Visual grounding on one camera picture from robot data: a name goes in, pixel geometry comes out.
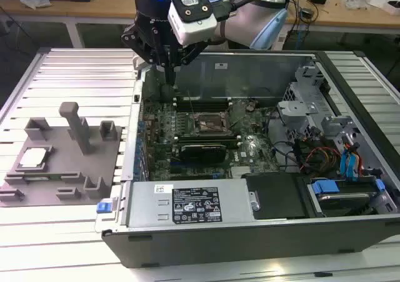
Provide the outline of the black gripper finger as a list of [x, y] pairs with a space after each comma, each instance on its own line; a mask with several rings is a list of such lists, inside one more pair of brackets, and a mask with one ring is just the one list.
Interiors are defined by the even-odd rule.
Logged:
[[174, 85], [176, 79], [175, 69], [182, 65], [188, 65], [208, 46], [207, 42], [190, 44], [186, 47], [174, 43], [171, 45], [171, 85]]
[[164, 71], [165, 83], [171, 84], [171, 67], [168, 52], [162, 43], [161, 30], [152, 25], [141, 29], [138, 25], [130, 25], [125, 29], [122, 40], [145, 62], [155, 65]]

